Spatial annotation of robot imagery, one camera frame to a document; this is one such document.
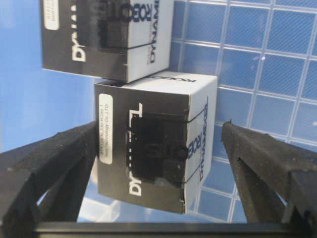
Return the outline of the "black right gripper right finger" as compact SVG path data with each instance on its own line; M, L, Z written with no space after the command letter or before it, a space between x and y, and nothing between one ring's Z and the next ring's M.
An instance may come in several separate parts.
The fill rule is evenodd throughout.
M247 221L283 226L288 237L316 237L316 152L230 121L221 140Z

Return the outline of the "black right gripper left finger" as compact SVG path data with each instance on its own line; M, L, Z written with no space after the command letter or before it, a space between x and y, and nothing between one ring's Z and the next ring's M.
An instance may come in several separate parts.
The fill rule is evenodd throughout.
M40 222L75 222L96 155L95 122L1 153L1 237L30 238Z

